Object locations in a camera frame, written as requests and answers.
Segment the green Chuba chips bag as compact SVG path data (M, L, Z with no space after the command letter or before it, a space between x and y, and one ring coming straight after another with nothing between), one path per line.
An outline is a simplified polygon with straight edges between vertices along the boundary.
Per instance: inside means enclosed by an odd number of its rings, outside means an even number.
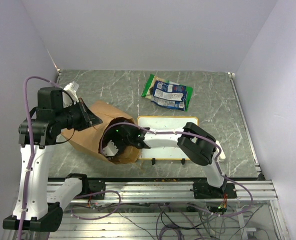
M149 99L151 101L151 98L153 97L152 96L152 91L153 91L153 87L154 87L154 84L155 84L156 81L181 85L181 84L169 81L169 80L165 80L163 78L159 78L159 77L151 74L149 76L149 79L147 80L147 82L145 84L145 87L144 87L144 90L143 90L143 92L141 94L141 97ZM189 103L190 103L190 100L191 100L191 97L192 97L192 94L193 94L193 88L190 87L190 86L186 86L186 87L187 87L187 95L186 95L186 98L184 99L184 101L186 101L188 106L189 106Z

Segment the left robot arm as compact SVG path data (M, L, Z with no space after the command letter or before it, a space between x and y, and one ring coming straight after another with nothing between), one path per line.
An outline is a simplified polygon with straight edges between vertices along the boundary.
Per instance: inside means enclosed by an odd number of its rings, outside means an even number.
M83 131L101 123L71 90L43 87L38 91L38 105L28 110L26 120L19 126L21 182L16 207L3 220L5 230L55 232L59 228L70 201L74 197L85 198L90 187L85 174L71 173L54 194L47 195L57 136L64 129Z

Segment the dark blue snack bag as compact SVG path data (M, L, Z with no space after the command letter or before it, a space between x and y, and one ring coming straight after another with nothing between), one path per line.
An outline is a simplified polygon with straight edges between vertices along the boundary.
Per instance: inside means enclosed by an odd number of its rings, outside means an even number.
M173 109L173 110L180 110L180 111L187 111L188 104L186 101L175 101L175 100L166 100L159 97L152 97L151 102L156 104L159 107Z

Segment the blue Kettle chips bag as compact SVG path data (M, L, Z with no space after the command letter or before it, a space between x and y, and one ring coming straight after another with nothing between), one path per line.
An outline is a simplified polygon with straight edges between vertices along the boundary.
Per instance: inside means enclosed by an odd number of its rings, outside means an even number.
M182 102L186 98L187 87L163 81L156 81L153 87L152 96L168 101Z

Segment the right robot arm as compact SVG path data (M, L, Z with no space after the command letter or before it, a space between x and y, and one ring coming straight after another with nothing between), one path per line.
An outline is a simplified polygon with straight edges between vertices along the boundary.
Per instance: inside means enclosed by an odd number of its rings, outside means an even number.
M117 134L117 148L132 146L137 149L178 148L193 163L202 167L212 198L222 198L226 192L226 175L217 159L222 153L216 139L198 125L188 122L183 128L152 129L129 122L113 127Z

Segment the brown paper bag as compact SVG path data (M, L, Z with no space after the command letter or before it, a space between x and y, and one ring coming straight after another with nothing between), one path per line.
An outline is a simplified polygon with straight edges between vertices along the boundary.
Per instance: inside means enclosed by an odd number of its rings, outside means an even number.
M90 106L90 110L102 120L102 123L82 131L65 129L62 132L62 137L68 141L77 155L74 165L94 170L104 165L118 167L135 163L141 151L130 145L130 142L139 135L140 130L119 123L136 124L136 120L103 101L96 101ZM117 147L116 156L108 157L102 154L109 141L113 141L116 146L120 145Z

